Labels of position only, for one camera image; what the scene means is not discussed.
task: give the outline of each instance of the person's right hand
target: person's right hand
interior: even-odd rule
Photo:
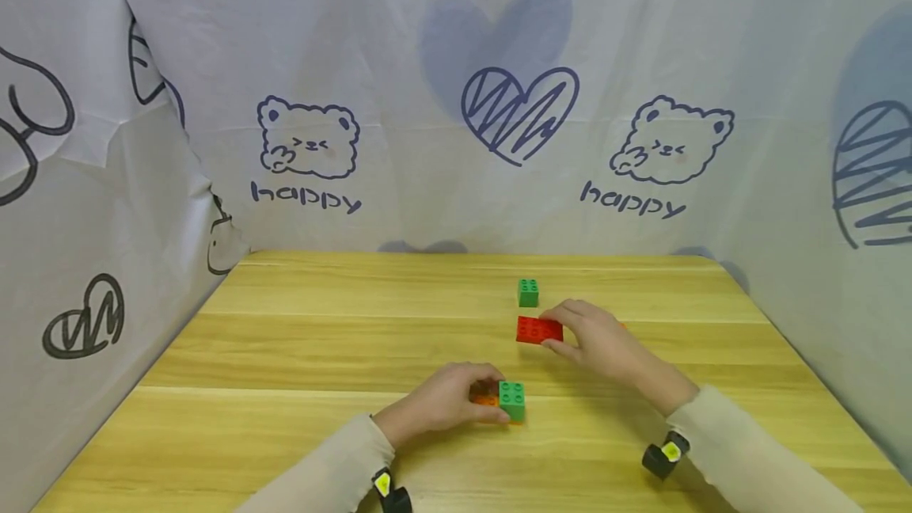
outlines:
[[[558,321],[576,335],[578,347],[564,341],[542,341],[558,355],[582,365],[596,374],[635,386],[649,367],[659,362],[614,315],[579,299],[564,299],[540,315],[541,319]]]
[[[635,388],[664,416],[694,399],[700,389],[673,364],[653,355],[614,319],[614,315],[578,299],[565,299],[541,319],[558,321],[576,335],[574,345],[542,341],[548,349],[595,373]]]

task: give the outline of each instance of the beige sleeve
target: beige sleeve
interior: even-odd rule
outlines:
[[[862,511],[712,386],[667,422],[690,442],[690,461],[706,481],[740,513]]]
[[[394,455],[371,417],[356,416],[235,513],[349,513]]]

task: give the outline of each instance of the wood grain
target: wood grain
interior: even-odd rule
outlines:
[[[664,434],[634,393],[517,344],[516,281],[611,309],[718,386],[870,512],[912,493],[728,274],[698,257],[293,253],[230,273],[35,511],[232,511],[357,412],[450,361],[526,383],[528,423],[427,437],[397,459],[416,511],[731,511],[689,464],[640,467]],[[379,511],[368,499],[361,511]]]

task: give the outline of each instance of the yellow label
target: yellow label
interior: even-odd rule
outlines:
[[[390,494],[390,474],[384,473],[374,481],[374,487],[380,492],[380,496],[388,496]]]
[[[682,451],[674,442],[668,442],[665,446],[662,446],[662,453],[665,454],[665,457],[671,463],[675,463],[682,458]]]

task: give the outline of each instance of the wrist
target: wrist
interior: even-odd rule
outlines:
[[[700,393],[700,387],[674,364],[661,359],[655,359],[637,376],[634,387],[666,418]]]
[[[372,418],[386,437],[386,441],[389,441],[389,445],[396,451],[422,433],[407,397],[386,406]]]

